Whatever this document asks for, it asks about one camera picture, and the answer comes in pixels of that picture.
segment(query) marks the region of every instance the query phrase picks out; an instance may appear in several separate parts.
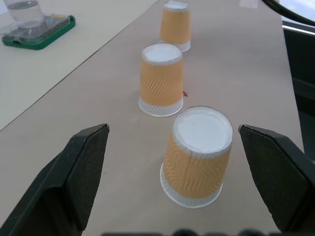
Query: upside-down paper cup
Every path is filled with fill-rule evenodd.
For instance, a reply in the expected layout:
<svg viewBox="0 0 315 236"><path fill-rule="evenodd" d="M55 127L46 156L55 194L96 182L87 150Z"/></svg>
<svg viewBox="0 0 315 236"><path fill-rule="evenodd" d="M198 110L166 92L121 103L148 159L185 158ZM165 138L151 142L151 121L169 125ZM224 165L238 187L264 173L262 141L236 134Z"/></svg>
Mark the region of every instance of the upside-down paper cup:
<svg viewBox="0 0 315 236"><path fill-rule="evenodd" d="M182 52L190 48L189 5L170 0L164 4L160 39L179 47Z"/></svg>
<svg viewBox="0 0 315 236"><path fill-rule="evenodd" d="M188 208L211 204L220 194L232 147L228 118L210 107L192 107L174 119L160 171L167 196Z"/></svg>
<svg viewBox="0 0 315 236"><path fill-rule="evenodd" d="M142 50L140 109L155 117L167 117L183 106L183 55L179 48L157 43Z"/></svg>

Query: beige table surface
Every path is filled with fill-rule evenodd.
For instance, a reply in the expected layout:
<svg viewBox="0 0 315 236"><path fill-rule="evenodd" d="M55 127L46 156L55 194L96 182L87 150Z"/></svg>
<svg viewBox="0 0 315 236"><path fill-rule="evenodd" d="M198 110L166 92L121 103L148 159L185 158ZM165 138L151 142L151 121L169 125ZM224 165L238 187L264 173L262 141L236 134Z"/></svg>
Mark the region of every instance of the beige table surface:
<svg viewBox="0 0 315 236"><path fill-rule="evenodd" d="M69 138L107 122L102 178L85 236L102 232L236 234L277 230L251 177L237 128L245 123L287 135L302 148L299 117L279 15L262 3L190 0L192 45L184 54L184 108L213 106L235 130L220 197L197 210L174 204L159 170L174 117L153 118L137 104L141 49L158 41L163 1L0 132L0 223Z"/></svg>
<svg viewBox="0 0 315 236"><path fill-rule="evenodd" d="M156 1L39 0L43 12L75 16L76 26L40 51L0 42L0 130ZM12 22L0 15L0 29Z"/></svg>

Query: green coaster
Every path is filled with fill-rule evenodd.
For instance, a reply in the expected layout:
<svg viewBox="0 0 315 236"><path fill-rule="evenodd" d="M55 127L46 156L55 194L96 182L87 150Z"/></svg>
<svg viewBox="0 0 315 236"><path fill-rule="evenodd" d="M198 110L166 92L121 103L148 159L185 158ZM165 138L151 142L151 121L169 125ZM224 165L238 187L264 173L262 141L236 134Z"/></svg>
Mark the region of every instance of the green coaster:
<svg viewBox="0 0 315 236"><path fill-rule="evenodd" d="M44 23L31 29L18 28L15 24L1 30L6 46L40 50L47 47L75 26L73 16L45 15Z"/></svg>

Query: cup bottom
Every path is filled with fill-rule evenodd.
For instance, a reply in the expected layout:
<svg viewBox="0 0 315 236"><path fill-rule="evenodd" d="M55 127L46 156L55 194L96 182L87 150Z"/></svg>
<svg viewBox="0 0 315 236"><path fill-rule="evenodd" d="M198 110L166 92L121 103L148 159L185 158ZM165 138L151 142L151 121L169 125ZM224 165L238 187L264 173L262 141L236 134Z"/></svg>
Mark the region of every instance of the cup bottom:
<svg viewBox="0 0 315 236"><path fill-rule="evenodd" d="M139 96L138 105L139 108L146 114L153 117L169 117L178 113L183 107L184 100L181 98L177 103L170 106L155 106L143 101Z"/></svg>
<svg viewBox="0 0 315 236"><path fill-rule="evenodd" d="M178 47L182 53L187 52L190 49L190 40L187 43L183 44L174 44L176 47Z"/></svg>
<svg viewBox="0 0 315 236"><path fill-rule="evenodd" d="M221 185L221 188L214 194L210 195L209 197L202 198L202 199L186 198L186 197L181 196L178 192L172 189L172 187L168 184L164 176L163 164L161 166L159 177L160 177L162 188L164 192L167 194L167 196L176 204L182 207L186 207L186 208L196 209L196 208L206 207L210 205L211 203L213 203L218 198L222 190L222 185Z"/></svg>

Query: black cable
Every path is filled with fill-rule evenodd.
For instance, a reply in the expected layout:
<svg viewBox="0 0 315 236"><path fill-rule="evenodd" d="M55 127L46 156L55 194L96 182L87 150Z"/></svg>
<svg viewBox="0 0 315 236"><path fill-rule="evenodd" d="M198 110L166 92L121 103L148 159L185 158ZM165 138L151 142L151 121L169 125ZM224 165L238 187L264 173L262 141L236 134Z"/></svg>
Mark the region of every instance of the black cable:
<svg viewBox="0 0 315 236"><path fill-rule="evenodd" d="M285 8L281 4L277 3L274 0L262 0L268 7L273 9L275 12L279 13L280 15L287 17L291 20L300 22L302 24L306 24L309 26L314 26L315 27L315 22L311 21L303 16L300 16L293 11L290 11L289 9Z"/></svg>

